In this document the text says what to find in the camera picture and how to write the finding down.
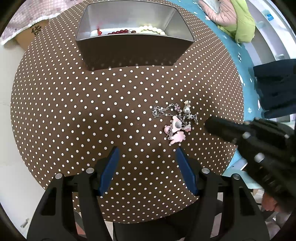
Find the right hand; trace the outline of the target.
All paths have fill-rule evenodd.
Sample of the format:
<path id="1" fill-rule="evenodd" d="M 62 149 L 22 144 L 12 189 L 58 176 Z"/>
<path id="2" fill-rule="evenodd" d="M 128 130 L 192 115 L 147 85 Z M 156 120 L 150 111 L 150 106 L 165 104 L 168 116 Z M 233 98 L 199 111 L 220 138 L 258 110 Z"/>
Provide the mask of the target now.
<path id="1" fill-rule="evenodd" d="M 263 194 L 261 204 L 266 211 L 280 212 L 280 207 L 278 205 L 278 202 L 266 192 L 264 192 Z"/>

